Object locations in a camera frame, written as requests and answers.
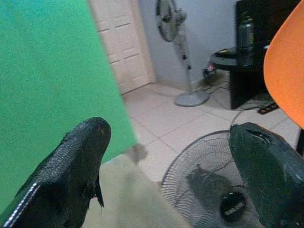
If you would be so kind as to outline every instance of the electrical cable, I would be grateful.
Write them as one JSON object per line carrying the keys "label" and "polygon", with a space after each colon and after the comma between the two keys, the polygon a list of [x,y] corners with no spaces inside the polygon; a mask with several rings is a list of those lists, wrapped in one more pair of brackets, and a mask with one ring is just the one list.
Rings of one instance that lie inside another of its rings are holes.
{"label": "electrical cable", "polygon": [[[222,108],[230,110],[229,108],[223,106],[222,103],[220,101],[218,101],[215,96],[212,96],[212,97]],[[266,106],[266,105],[269,105],[269,104],[273,103],[273,99],[271,98],[271,96],[269,94],[265,95],[265,93],[263,93],[263,92],[257,94],[256,96],[254,96],[252,98],[252,100],[260,100],[260,99],[262,101],[256,101],[256,102],[253,101],[253,102],[249,102],[249,103],[244,103],[243,105],[241,105],[240,108],[236,109],[235,111],[243,110],[243,109],[250,110],[250,109],[261,108],[263,106]],[[250,105],[250,104],[251,105],[258,105],[258,107],[255,107],[255,106],[254,107],[246,107],[247,105]]]}
{"label": "electrical cable", "polygon": [[209,88],[207,88],[207,89],[204,89],[204,91],[206,91],[206,90],[209,90],[209,89],[211,89],[212,88],[212,86],[210,86]]}
{"label": "electrical cable", "polygon": [[241,111],[238,112],[238,114],[236,114],[236,116],[232,119],[231,123],[230,123],[230,127],[234,124],[234,122],[237,120],[237,118],[244,112],[244,111],[248,111],[248,110],[252,110],[252,109],[256,109],[256,108],[260,108],[261,106],[256,106],[256,107],[251,107],[251,108],[245,108]]}
{"label": "electrical cable", "polygon": [[209,94],[212,94],[212,93],[214,93],[215,91],[217,91],[218,89],[226,89],[226,90],[230,90],[229,88],[225,88],[225,87],[218,87],[218,88],[216,88],[215,90],[213,90],[212,92],[208,92]]}
{"label": "electrical cable", "polygon": [[218,84],[216,84],[216,85],[211,84],[211,83],[207,83],[207,84],[210,85],[210,86],[219,86],[220,84],[223,84],[223,83],[230,83],[230,82],[229,82],[229,81],[223,81],[223,82],[218,83]]}

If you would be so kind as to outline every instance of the standing fan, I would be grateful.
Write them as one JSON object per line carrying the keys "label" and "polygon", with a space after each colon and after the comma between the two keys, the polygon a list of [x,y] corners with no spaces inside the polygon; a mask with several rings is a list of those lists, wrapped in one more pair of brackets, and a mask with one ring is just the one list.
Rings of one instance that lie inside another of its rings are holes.
{"label": "standing fan", "polygon": [[263,228],[233,161],[229,131],[189,145],[163,180],[164,198],[194,228]]}
{"label": "standing fan", "polygon": [[[156,19],[157,27],[162,38],[168,42],[173,41],[180,30],[183,30],[185,34],[184,21],[187,15],[181,9],[177,10],[175,2],[173,0],[157,0],[156,3]],[[193,107],[198,106],[209,98],[209,94],[205,91],[194,91],[191,78],[190,70],[191,65],[187,55],[186,48],[186,36],[184,35],[180,42],[182,50],[182,59],[186,61],[186,77],[188,82],[187,92],[177,96],[174,103],[178,106]]]}

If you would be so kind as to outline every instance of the spray can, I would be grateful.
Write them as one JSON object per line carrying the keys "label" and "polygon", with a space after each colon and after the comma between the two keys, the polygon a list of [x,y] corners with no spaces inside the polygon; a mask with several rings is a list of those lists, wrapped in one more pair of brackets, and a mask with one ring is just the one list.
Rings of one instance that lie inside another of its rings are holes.
{"label": "spray can", "polygon": [[244,12],[238,27],[238,49],[243,52],[250,52],[254,47],[254,24],[248,12]]}

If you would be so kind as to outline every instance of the desk leg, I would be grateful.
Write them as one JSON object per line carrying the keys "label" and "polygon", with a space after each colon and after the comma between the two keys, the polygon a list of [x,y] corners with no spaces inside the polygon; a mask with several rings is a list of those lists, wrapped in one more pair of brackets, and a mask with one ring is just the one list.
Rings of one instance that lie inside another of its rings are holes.
{"label": "desk leg", "polygon": [[304,130],[301,129],[299,140],[298,140],[298,145],[296,147],[296,151],[303,156],[304,153]]}
{"label": "desk leg", "polygon": [[230,71],[231,109],[238,108],[264,88],[262,72]]}

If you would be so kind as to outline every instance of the white door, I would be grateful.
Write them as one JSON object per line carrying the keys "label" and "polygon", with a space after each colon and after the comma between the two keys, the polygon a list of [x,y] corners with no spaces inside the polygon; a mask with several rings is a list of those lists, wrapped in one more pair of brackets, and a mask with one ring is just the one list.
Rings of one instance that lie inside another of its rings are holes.
{"label": "white door", "polygon": [[150,82],[130,0],[89,0],[120,92]]}

